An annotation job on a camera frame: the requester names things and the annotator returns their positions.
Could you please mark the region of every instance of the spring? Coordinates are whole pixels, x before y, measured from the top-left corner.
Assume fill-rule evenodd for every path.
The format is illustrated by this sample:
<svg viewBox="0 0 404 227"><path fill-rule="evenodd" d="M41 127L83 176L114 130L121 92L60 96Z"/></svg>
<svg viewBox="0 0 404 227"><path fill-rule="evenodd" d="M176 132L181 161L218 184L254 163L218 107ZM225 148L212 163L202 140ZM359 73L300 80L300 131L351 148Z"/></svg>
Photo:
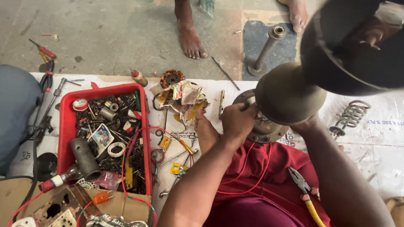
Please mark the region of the spring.
<svg viewBox="0 0 404 227"><path fill-rule="evenodd" d="M371 108L371 105L367 102L361 100L354 100L348 104L345 108L344 112L339 117L335 126L330 127L330 131L333 133L335 139L339 136L344 136L346 127L355 128L358 126L359 121L366 115L368 109Z"/></svg>

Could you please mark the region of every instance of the green fabric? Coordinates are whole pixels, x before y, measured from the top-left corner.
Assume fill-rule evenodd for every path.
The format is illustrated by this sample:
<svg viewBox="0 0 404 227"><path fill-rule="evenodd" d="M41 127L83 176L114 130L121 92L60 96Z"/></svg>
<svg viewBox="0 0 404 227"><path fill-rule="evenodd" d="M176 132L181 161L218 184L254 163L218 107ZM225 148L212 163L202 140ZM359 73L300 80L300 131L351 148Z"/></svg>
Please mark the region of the green fabric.
<svg viewBox="0 0 404 227"><path fill-rule="evenodd" d="M213 17L213 12L215 11L215 3L216 0L200 0L199 6L211 17Z"/></svg>

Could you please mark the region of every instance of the white plastic ring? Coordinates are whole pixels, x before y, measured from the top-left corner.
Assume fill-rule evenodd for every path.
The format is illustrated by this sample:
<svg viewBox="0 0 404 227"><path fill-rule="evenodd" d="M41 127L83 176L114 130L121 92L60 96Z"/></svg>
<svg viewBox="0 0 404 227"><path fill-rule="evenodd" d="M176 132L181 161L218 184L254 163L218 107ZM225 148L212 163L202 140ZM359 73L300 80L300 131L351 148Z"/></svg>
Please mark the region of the white plastic ring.
<svg viewBox="0 0 404 227"><path fill-rule="evenodd" d="M115 148L115 147L121 147L121 148L122 148L122 151L120 151L119 153L114 153L114 152L112 152L112 149ZM122 154L124 153L124 150L125 150L125 144L123 144L123 143L121 143L121 142L116 142L116 143L113 143L113 144L109 145L109 147L108 147L108 154L109 154L111 157L116 158L116 157L122 156Z"/></svg>

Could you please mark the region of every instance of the yellow plier handle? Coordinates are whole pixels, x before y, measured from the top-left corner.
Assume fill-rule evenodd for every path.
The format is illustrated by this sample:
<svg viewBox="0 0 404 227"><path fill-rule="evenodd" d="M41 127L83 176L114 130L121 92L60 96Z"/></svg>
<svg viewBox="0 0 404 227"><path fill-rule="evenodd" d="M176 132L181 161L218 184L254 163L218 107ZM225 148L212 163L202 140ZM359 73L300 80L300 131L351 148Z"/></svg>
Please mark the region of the yellow plier handle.
<svg viewBox="0 0 404 227"><path fill-rule="evenodd" d="M326 227L323 222L321 221L320 217L317 214L316 209L314 208L314 205L310 198L308 200L304 200L304 203L306 204L307 208L309 209L309 212L311 216L313 217L314 221L317 223L319 227Z"/></svg>

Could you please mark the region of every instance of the spanner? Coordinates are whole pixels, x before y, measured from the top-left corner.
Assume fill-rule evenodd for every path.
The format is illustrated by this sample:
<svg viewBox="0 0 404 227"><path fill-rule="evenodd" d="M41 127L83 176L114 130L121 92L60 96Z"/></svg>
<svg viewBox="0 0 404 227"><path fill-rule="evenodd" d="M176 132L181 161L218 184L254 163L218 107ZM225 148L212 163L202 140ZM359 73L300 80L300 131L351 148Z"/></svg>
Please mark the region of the spanner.
<svg viewBox="0 0 404 227"><path fill-rule="evenodd" d="M199 151L198 148L196 148L196 149L194 150L194 153L197 153L198 151ZM187 154L187 157L185 158L185 161L183 162L182 165L185 165L185 163L187 162L188 157L189 157L189 154ZM173 188L173 186L174 186L174 184L175 184L175 182L177 181L178 178L179 178L178 175L175 176L175 179L174 179L173 183L171 184L170 188L169 188L169 189L164 189L164 190L160 193L160 195L159 195L160 198L163 198L163 196L168 195L168 194L170 193L171 189Z"/></svg>
<svg viewBox="0 0 404 227"><path fill-rule="evenodd" d="M191 146L190 146L190 148L192 148L192 147L194 146L195 140L196 140L195 138L193 138L193 139L191 140ZM180 156L181 154L183 154L184 152L187 152L187 151L188 151L188 150L185 150L185 151L183 151L183 152L177 154L176 156L170 158L169 160L163 162L162 164L156 166L156 167L155 167L155 171L154 171L154 181L153 181L153 184L154 184L154 185L155 185L155 184L160 185L160 180L158 179L158 169L159 169L162 165L166 164L167 162L171 161L172 159L174 159L174 158Z"/></svg>

